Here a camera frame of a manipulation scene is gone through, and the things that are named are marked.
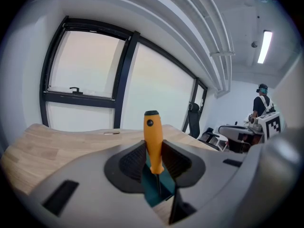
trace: window frame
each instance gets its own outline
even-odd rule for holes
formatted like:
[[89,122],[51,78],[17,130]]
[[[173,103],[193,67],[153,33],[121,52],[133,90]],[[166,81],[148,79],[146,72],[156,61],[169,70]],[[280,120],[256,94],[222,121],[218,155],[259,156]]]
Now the window frame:
[[[117,39],[125,40],[125,44],[117,66],[112,98],[48,91],[50,73],[53,66],[56,51],[66,31],[83,31],[88,33],[97,33],[97,34],[102,34]],[[192,90],[191,101],[194,101],[196,97],[198,85],[200,85],[204,89],[203,99],[205,103],[205,98],[208,88],[178,59],[176,59],[170,53],[162,49],[160,46],[140,36],[139,32],[137,31],[132,32],[124,28],[100,21],[95,21],[90,19],[69,18],[69,16],[66,16],[60,23],[59,27],[57,28],[49,44],[44,59],[43,67],[41,70],[40,87],[39,87],[39,103],[40,103],[40,113],[41,113],[42,123],[45,126],[49,127],[46,102],[58,102],[58,103],[71,104],[71,105],[86,105],[86,106],[113,108],[115,109],[113,128],[114,129],[120,128],[122,109],[124,103],[124,93],[125,93],[127,79],[131,67],[131,62],[134,56],[137,43],[141,43],[151,48],[152,50],[158,52],[159,54],[170,60],[172,63],[174,63],[176,66],[181,68],[193,79],[195,79]],[[200,109],[199,117],[203,110],[204,103]],[[186,116],[183,132],[186,131],[187,126],[188,126],[188,119]]]

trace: window handle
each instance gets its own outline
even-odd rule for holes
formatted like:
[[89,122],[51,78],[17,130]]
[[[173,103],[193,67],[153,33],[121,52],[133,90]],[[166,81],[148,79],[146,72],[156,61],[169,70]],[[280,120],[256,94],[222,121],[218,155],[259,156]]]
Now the window handle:
[[79,91],[78,87],[70,87],[70,89],[76,89],[76,91],[73,91],[72,94],[76,94],[76,95],[83,95],[83,92]]

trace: wooden table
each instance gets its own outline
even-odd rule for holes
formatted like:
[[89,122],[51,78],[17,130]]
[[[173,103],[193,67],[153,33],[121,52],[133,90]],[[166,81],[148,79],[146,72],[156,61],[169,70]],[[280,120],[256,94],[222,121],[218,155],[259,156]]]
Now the wooden table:
[[[163,137],[172,142],[214,151],[213,148],[170,125],[163,125]],[[30,194],[46,177],[77,157],[120,144],[138,143],[142,139],[143,131],[106,129],[75,133],[33,124],[7,148],[0,164],[12,186]],[[158,210],[164,209],[164,205],[159,204],[153,209],[158,213]],[[161,218],[167,220],[168,217],[164,217],[164,212],[161,212]]]

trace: ceiling pipe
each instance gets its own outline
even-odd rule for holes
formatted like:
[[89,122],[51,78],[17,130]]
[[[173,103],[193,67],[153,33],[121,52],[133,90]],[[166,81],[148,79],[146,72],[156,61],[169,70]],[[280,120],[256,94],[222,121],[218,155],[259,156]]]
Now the ceiling pipe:
[[218,33],[218,37],[220,39],[223,48],[223,53],[227,54],[225,55],[225,60],[227,65],[228,90],[230,90],[231,80],[232,80],[232,61],[231,61],[231,56],[229,56],[228,54],[229,53],[233,54],[233,52],[231,52],[228,34],[222,16],[214,0],[191,0],[191,1],[197,6],[199,11],[201,11],[200,8],[204,8],[204,12],[208,13],[215,26],[215,29]]
[[[212,35],[209,26],[207,25],[200,11],[192,3],[192,1],[191,0],[171,0],[171,1],[173,1],[188,16],[188,18],[191,20],[194,26],[198,29],[200,35],[206,42],[209,51],[219,52],[218,46],[216,44],[216,41]],[[225,84],[225,74],[224,74],[224,68],[222,65],[221,58],[214,57],[213,60],[217,70],[215,70],[214,68],[209,68],[210,76],[212,80],[215,82],[217,86],[216,89],[218,91],[226,90],[227,88]]]

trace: white harness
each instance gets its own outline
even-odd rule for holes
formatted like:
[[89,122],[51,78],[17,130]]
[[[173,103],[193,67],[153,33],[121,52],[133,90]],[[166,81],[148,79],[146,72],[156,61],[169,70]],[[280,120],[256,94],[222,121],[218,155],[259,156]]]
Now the white harness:
[[263,116],[263,115],[265,115],[267,112],[270,111],[271,107],[273,106],[273,103],[272,103],[272,100],[269,98],[269,105],[267,106],[267,103],[266,103],[266,100],[265,100],[264,96],[263,96],[263,95],[260,95],[259,97],[260,97],[260,99],[262,100],[262,102],[263,102],[263,104],[264,104],[264,106],[265,106],[265,111],[264,111],[264,112],[262,113],[262,115],[261,115],[261,116]]

